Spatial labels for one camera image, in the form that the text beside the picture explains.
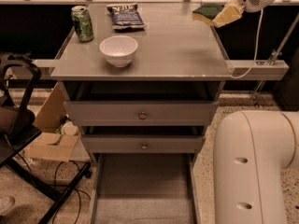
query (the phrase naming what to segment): green soda can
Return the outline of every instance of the green soda can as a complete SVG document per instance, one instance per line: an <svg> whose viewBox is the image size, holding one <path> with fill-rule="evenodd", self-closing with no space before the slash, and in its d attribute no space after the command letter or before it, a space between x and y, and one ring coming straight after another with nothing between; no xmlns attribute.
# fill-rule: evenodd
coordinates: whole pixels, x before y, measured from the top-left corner
<svg viewBox="0 0 299 224"><path fill-rule="evenodd" d="M90 13L85 6L72 7L72 21L80 41L93 40L93 25Z"/></svg>

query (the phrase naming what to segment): floor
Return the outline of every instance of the floor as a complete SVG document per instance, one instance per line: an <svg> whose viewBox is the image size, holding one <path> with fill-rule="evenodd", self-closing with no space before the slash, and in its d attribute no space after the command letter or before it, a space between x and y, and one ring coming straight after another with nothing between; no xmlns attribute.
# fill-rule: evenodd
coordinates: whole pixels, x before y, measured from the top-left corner
<svg viewBox="0 0 299 224"><path fill-rule="evenodd" d="M194 165L194 176L197 189L198 204L202 224L214 224L214 193L213 193L213 140L220 121L227 115L237 110L279 110L273 97L269 93L261 93L257 96L259 106L255 106L247 92L224 92L220 98L220 106L206 132L206 142L203 150L198 155ZM31 107L38 112L38 102ZM30 168L34 175L40 177L49 184L53 184L55 172L60 164L58 161L43 161L34 159L30 161ZM77 166L73 162L63 163L59 166L56 175L57 185L65 185L76 174ZM54 220L50 223L87 223L92 178L83 178L77 186L80 190L74 191ZM283 170L281 172L283 192L289 224L298 223L299 219L299 170ZM6 167L0 169L0 196L12 195L16 199L16 205L6 216L0 217L1 224L37 223L50 208L52 201L36 191L26 182L14 175Z"/></svg>

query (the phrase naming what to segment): white bowl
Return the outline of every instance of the white bowl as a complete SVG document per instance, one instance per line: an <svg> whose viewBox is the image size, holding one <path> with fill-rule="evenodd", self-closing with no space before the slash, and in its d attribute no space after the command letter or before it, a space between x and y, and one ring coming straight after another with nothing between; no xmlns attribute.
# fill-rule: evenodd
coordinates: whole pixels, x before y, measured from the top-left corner
<svg viewBox="0 0 299 224"><path fill-rule="evenodd" d="M114 66L124 67L135 57L138 43L127 35L116 35L101 42L100 50L105 59Z"/></svg>

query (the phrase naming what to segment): yellow object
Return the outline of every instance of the yellow object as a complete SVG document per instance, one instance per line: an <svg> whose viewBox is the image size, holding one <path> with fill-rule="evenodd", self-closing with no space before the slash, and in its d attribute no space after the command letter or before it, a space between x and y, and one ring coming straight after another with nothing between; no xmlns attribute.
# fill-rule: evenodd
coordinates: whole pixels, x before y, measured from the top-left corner
<svg viewBox="0 0 299 224"><path fill-rule="evenodd" d="M241 5L238 0L231 0L228 2L224 9L219 12L212 20L201 13L192 14L192 19L196 21L202 21L209 26L222 27L226 24L239 20L244 12L244 5Z"/></svg>
<svg viewBox="0 0 299 224"><path fill-rule="evenodd" d="M235 3L231 3L225 7L212 22L216 27L222 27L239 20L242 17L243 11L243 8L237 6Z"/></svg>

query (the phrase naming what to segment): cable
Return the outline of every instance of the cable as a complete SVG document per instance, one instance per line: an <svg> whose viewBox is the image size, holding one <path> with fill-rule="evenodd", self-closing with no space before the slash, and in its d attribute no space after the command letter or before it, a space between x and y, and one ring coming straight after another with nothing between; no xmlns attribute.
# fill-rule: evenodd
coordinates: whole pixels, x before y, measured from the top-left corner
<svg viewBox="0 0 299 224"><path fill-rule="evenodd" d="M80 169L79 169L78 164L77 164L75 161L71 161L71 162L73 162L73 163L77 166L77 169L78 169L78 171L79 171ZM61 161L61 162L58 164L58 166L56 167L56 170L55 170L54 184L53 184L53 186L54 186L55 189L56 189L56 187L67 187L67 185L57 185L57 184L56 184L57 172L58 172L58 169L60 168L60 166L61 166L63 163L64 163L64 162ZM82 193L86 194L86 195L89 197L89 199L91 199L90 195L88 195L87 192L85 192L85 191L83 191L83 190L76 189L76 188L75 188L75 191L77 192L77 195L78 195L78 214L77 214L77 217L76 217L76 220L75 220L74 224L77 223L78 218L79 218L79 215L80 215L80 212L81 212L81 196L80 196L79 192L82 192ZM60 208L59 208L59 209L56 211L56 213L54 214L54 216L53 216L53 218L52 218L52 224L54 224L54 220L55 220L55 218L56 218L58 212L60 211Z"/></svg>
<svg viewBox="0 0 299 224"><path fill-rule="evenodd" d="M255 64L256 57L257 57L257 53L258 53L259 37L260 37L260 30L261 30L262 19L263 19L263 9L261 10L261 16L260 16L260 19L259 19L258 31L257 31L257 33L256 33L253 65ZM239 79L239 78L242 78L242 77L246 76L246 75L250 72L250 70L252 69L252 67L250 67L250 68L247 70L247 72L245 72L243 75L241 75L241 76L239 76L239 77L234 77L233 75L231 75L231 78Z"/></svg>
<svg viewBox="0 0 299 224"><path fill-rule="evenodd" d="M25 165L27 166L27 168L29 169L30 171L30 174L32 173L32 170L28 164L28 162L25 160L25 158L20 154L20 153L17 153L17 155L22 159L22 161L25 163Z"/></svg>

